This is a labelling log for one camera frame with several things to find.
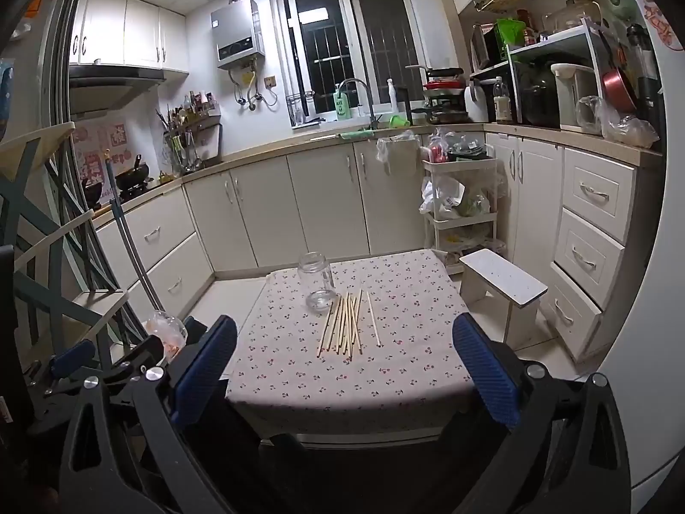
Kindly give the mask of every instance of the tablecloth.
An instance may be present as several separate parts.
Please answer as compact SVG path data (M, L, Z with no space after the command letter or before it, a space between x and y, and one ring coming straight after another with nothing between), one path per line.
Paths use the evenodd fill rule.
M473 384L452 346L467 311L430 250L331 265L336 290L364 290L362 354L316 357L325 315L304 305L297 269L269 275L238 338L226 398L262 437L441 427ZM371 296L381 347L366 301Z

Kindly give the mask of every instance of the seasoning jar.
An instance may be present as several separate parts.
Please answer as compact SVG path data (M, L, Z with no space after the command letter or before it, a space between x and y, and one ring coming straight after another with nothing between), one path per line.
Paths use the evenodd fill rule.
M307 307L316 312L326 311L336 298L336 292L331 265L323 253L302 255L297 274L306 296Z

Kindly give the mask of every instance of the metal bolt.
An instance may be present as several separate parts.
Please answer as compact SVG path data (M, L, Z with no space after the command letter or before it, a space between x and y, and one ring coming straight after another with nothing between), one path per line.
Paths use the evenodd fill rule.
M527 367L527 369L525 370L525 372L532 379L542 379L547 374L545 367L543 367L542 365L538 365L537 363L533 363L532 365L529 365Z
M592 382L597 386L606 386L609 383L607 378L601 373L595 373L592 377Z
M84 388L95 388L98 385L98 383L100 383L100 380L97 377L95 377L95 376L86 377L86 380L83 381L83 387Z
M145 378L148 380L159 380L164 376L162 367L151 367L145 371Z

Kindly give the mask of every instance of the blue gripper pad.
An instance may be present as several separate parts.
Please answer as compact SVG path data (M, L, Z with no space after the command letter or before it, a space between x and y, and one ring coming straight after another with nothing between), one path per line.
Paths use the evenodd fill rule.
M210 331L207 341L200 341L202 349L176 385L171 420L181 429L200 420L238 342L235 322L225 315L217 319Z
M518 388L470 314L454 319L452 340L492 418L513 429L521 418Z
M51 374L56 379L69 377L71 373L83 367L95 357L95 344L90 340L81 340L68 350L53 359Z

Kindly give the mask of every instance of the faucet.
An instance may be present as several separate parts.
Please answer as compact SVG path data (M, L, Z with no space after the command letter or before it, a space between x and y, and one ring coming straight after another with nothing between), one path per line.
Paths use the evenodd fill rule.
M378 129L378 120L376 119L376 115L373 112L373 96L371 95L371 89L369 86L362 81L361 79L357 79L356 77L350 77L345 79L343 82L338 85L338 95L340 94L340 91L347 85L348 83L359 83L366 89L366 99L369 101L369 113L371 114L371 129Z

